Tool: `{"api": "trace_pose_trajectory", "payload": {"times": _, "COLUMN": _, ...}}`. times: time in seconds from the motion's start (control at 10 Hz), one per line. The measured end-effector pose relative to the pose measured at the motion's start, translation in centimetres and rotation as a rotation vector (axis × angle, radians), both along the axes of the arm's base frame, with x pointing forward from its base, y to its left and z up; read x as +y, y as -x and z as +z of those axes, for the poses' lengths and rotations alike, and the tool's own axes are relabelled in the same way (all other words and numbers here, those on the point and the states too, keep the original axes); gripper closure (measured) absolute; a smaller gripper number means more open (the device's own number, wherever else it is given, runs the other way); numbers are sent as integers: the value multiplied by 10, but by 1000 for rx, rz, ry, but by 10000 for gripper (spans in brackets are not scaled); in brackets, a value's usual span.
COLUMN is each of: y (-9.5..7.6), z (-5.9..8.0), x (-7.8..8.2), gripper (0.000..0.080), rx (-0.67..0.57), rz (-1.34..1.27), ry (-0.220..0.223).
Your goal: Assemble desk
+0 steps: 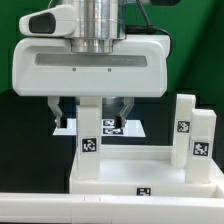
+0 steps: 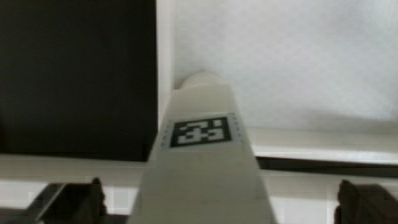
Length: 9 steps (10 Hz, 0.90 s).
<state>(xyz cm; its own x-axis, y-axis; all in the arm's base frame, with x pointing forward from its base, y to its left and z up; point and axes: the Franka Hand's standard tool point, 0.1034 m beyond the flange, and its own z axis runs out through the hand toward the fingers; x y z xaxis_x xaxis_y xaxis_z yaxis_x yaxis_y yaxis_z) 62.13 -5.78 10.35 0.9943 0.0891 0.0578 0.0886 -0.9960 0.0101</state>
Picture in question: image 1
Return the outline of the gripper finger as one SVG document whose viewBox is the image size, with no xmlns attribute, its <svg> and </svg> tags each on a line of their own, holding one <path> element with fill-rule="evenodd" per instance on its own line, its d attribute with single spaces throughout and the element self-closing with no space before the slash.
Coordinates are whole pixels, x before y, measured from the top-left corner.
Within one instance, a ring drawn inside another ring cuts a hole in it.
<svg viewBox="0 0 224 224">
<path fill-rule="evenodd" d="M 67 127 L 67 118 L 63 116 L 63 112 L 59 107 L 60 98 L 57 96 L 48 97 L 48 106 L 55 116 L 55 124 L 57 128 Z"/>
<path fill-rule="evenodd" d="M 115 115 L 114 125 L 116 128 L 123 128 L 126 124 L 126 117 L 132 110 L 134 106 L 134 98 L 133 97 L 125 97 L 123 99 L 124 106 L 121 111 Z"/>
</svg>

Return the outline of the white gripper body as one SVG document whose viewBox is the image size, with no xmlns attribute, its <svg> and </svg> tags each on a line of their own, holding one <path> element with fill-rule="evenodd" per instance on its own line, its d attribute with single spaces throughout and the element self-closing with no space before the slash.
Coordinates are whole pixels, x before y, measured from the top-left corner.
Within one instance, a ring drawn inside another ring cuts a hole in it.
<svg viewBox="0 0 224 224">
<path fill-rule="evenodd" d="M 12 86 L 21 96 L 160 97 L 169 45 L 165 35 L 129 35 L 110 54 L 82 54 L 67 39 L 26 38 L 14 51 Z"/>
</svg>

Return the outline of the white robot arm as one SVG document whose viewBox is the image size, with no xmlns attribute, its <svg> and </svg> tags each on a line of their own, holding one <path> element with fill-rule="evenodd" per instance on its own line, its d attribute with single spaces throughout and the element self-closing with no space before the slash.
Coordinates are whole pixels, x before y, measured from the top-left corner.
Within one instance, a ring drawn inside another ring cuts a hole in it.
<svg viewBox="0 0 224 224">
<path fill-rule="evenodd" d="M 181 0 L 61 0 L 19 21 L 25 36 L 14 50 L 12 85 L 21 96 L 46 96 L 63 124 L 62 97 L 122 97 L 122 127 L 137 97 L 167 90 L 173 41 L 150 23 L 144 6 Z"/>
</svg>

